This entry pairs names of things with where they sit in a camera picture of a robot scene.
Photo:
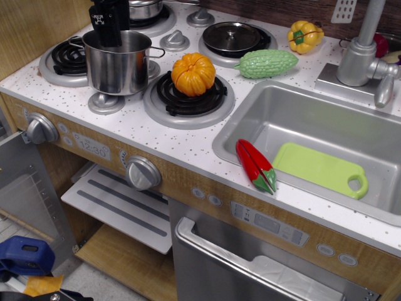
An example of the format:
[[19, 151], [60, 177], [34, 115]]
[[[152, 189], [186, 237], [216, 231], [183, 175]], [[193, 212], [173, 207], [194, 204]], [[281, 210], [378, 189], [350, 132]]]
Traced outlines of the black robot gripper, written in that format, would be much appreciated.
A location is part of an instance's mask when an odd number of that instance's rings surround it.
[[122, 37], [120, 31], [130, 29], [129, 2], [92, 1], [89, 8], [90, 20], [93, 26], [92, 47], [103, 47], [100, 35], [95, 30], [105, 29], [105, 47], [120, 47]]

